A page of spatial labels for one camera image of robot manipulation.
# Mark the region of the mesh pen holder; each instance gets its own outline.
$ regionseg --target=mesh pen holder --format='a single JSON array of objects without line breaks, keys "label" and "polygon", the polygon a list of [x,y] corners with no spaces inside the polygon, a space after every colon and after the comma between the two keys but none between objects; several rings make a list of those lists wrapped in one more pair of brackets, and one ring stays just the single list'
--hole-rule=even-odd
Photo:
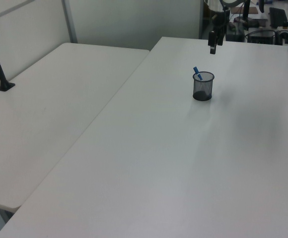
[{"label": "mesh pen holder", "polygon": [[210,72],[199,72],[201,80],[197,74],[193,75],[194,93],[193,98],[198,101],[207,101],[212,98],[213,80],[215,76]]}]

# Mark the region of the pen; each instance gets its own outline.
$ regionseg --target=pen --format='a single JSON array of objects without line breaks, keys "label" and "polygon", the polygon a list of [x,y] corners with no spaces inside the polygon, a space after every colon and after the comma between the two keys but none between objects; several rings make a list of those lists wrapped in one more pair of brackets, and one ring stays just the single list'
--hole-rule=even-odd
[{"label": "pen", "polygon": [[203,78],[202,78],[202,76],[200,75],[197,67],[194,67],[194,71],[195,71],[196,75],[199,77],[199,79],[200,79],[200,80],[203,80]]}]

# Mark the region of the white desk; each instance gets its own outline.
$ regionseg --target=white desk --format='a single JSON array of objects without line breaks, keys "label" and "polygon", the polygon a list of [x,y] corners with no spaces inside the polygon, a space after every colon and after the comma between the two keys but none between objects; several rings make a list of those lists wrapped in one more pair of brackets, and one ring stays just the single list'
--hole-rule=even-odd
[{"label": "white desk", "polygon": [[0,92],[0,208],[25,202],[147,54],[63,44]]},{"label": "white desk", "polygon": [[162,38],[0,238],[288,238],[288,49],[207,43]]}]

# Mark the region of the desk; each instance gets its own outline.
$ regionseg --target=desk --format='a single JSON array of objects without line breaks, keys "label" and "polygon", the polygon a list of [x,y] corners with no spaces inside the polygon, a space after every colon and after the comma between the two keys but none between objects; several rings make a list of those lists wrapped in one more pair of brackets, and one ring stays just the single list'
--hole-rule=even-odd
[{"label": "desk", "polygon": [[0,208],[25,202],[147,54],[63,44],[0,92]]},{"label": "desk", "polygon": [[[162,38],[0,238],[288,237],[284,61]],[[195,65],[215,74],[210,101],[192,98]]]}]

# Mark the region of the white table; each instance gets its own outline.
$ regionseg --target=white table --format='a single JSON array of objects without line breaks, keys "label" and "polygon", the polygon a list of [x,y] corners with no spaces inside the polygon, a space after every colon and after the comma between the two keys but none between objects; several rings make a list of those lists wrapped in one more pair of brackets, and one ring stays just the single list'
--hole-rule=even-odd
[{"label": "white table", "polygon": [[0,208],[25,202],[147,54],[63,44],[0,92]]},{"label": "white table", "polygon": [[288,49],[207,43],[162,38],[0,238],[288,238]]}]

